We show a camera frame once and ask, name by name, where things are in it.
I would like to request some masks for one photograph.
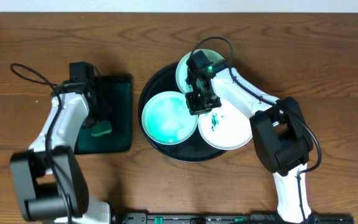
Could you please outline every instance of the green sponge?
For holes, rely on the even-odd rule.
[[[91,135],[93,137],[100,137],[104,134],[111,133],[111,123],[108,120],[103,120],[91,128]]]

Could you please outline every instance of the round black tray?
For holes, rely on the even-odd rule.
[[[144,87],[143,92],[140,95],[138,109],[140,128],[142,128],[144,136],[154,148],[172,159],[185,162],[201,162],[214,159],[224,154],[226,151],[210,146],[203,137],[201,137],[198,127],[186,141],[171,146],[155,142],[144,131],[142,125],[142,112],[148,100],[164,91],[177,91],[181,93],[175,80],[177,66],[178,63],[173,63],[161,69]]]

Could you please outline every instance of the white wall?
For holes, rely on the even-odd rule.
[[[358,12],[358,0],[0,0],[0,12]]]

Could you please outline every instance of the wood grain surface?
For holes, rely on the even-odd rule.
[[[323,148],[321,167],[307,175],[309,205],[358,223],[358,14],[129,13],[0,13],[0,223],[24,222],[9,158],[28,148],[51,106],[50,89],[15,77],[12,62],[56,83],[82,60],[105,75],[132,75],[130,151],[76,157],[90,194],[118,211],[274,211],[275,184],[252,142],[191,164],[165,157],[140,130],[137,103],[147,80],[211,35],[232,42],[234,66],[255,86],[298,100]],[[229,55],[218,40],[204,47]],[[313,164],[316,151],[310,156]]]

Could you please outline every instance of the white plate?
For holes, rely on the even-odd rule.
[[[173,145],[188,139],[197,128],[198,116],[190,115],[184,94],[166,91],[153,96],[144,106],[142,126],[160,144]]]
[[[213,50],[209,50],[209,49],[198,49],[195,50],[195,52],[202,50],[205,54],[206,57],[208,57],[208,59],[211,62],[217,62],[219,60],[224,59],[222,57],[222,55],[220,55],[219,53],[213,51]],[[186,79],[187,79],[187,60],[190,57],[190,53],[188,52],[179,62],[178,66],[177,66],[177,70],[176,70],[176,74],[175,74],[175,78],[177,80],[177,85],[180,89],[180,91],[182,93],[188,93],[190,91],[193,91],[193,88],[191,87],[191,85],[186,83]]]
[[[237,149],[252,139],[249,119],[230,102],[221,98],[222,106],[198,118],[198,129],[203,139],[211,146],[222,149]]]

